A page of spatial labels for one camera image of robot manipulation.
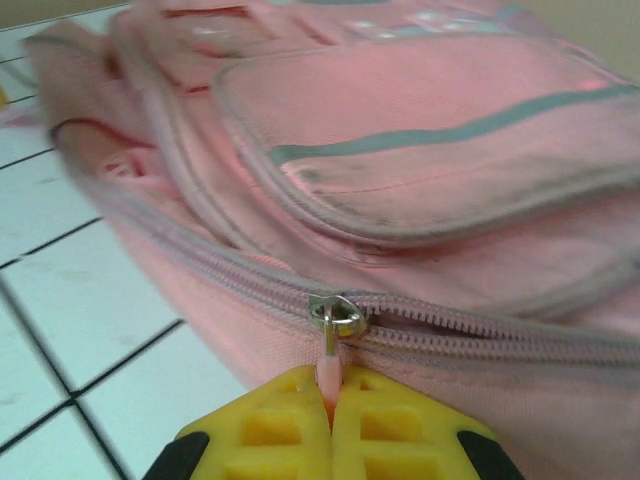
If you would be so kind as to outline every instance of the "yellow plastic object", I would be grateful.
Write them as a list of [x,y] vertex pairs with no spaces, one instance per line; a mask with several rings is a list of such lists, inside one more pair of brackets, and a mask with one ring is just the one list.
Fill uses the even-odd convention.
[[[197,420],[176,438],[174,444],[184,443],[174,445],[177,456],[165,455],[165,467],[156,461],[143,480],[522,479],[485,426],[358,367],[345,369],[333,432],[309,366]],[[184,470],[176,465],[189,463],[186,445],[193,441],[200,453],[180,476]]]
[[7,99],[7,96],[4,93],[4,90],[2,90],[2,87],[0,87],[0,110],[2,110],[5,107],[5,105],[7,105],[7,103],[9,103],[9,100]]

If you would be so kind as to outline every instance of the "white tile floor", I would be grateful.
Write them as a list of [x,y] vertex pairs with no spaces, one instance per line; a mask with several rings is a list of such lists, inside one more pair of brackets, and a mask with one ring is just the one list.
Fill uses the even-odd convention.
[[[124,7],[75,16],[103,30]],[[0,54],[29,73],[20,40]],[[17,105],[34,91],[0,68]],[[42,131],[0,128],[0,480],[139,479],[244,393],[117,244]]]

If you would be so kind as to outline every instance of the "zipper teeth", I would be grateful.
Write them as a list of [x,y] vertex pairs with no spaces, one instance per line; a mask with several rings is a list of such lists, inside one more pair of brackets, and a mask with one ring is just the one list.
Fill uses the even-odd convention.
[[[179,232],[176,235],[175,231],[182,227],[164,215],[148,209],[143,202],[134,197],[123,198],[121,192],[118,192],[119,195],[111,195],[107,191],[110,187],[100,185],[84,174],[80,174],[78,180],[92,197],[99,199],[100,203],[108,205],[110,210],[117,213],[133,233],[151,240],[181,264],[233,294],[245,295],[260,308],[292,322],[296,327],[306,324],[308,295],[313,291],[309,285],[296,285],[293,280],[274,278],[258,271],[257,268],[249,269],[242,265],[241,261],[234,262],[226,256],[211,255],[211,251],[202,252],[186,235],[181,236]],[[158,231],[157,225],[161,226],[162,231]],[[318,287],[321,291],[335,293],[335,290],[332,291],[326,286],[318,284]],[[550,332],[548,336],[525,335],[524,327],[514,331],[499,331],[491,327],[491,319],[428,305],[409,298],[361,292],[347,292],[344,296],[362,309],[367,317],[390,312],[423,324],[485,337],[461,338],[405,332],[372,325],[366,336],[347,343],[391,348],[406,353],[430,353],[468,359],[600,366],[637,367],[640,364],[640,349],[635,342],[610,341],[590,335],[585,335],[584,338],[568,334],[558,336],[557,331]]]
[[638,348],[597,345],[567,345],[548,341],[510,342],[479,340],[476,338],[414,335],[381,327],[371,327],[363,345],[390,348],[403,353],[435,354],[445,357],[511,360],[535,363],[618,366],[637,368],[640,365]]

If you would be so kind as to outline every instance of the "metal zipper pull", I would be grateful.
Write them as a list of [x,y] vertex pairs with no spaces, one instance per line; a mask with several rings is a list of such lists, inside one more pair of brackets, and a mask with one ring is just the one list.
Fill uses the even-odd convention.
[[324,398],[329,424],[342,386],[342,365],[337,341],[364,333],[366,318],[360,309],[340,295],[309,296],[309,321],[322,331],[321,354],[316,364],[316,381]]

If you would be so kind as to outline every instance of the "backpack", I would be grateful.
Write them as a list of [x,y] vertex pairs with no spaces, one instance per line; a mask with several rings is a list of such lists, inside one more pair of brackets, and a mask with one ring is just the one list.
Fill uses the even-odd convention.
[[492,0],[137,0],[27,48],[69,175],[248,386],[330,311],[528,480],[640,478],[633,82]]

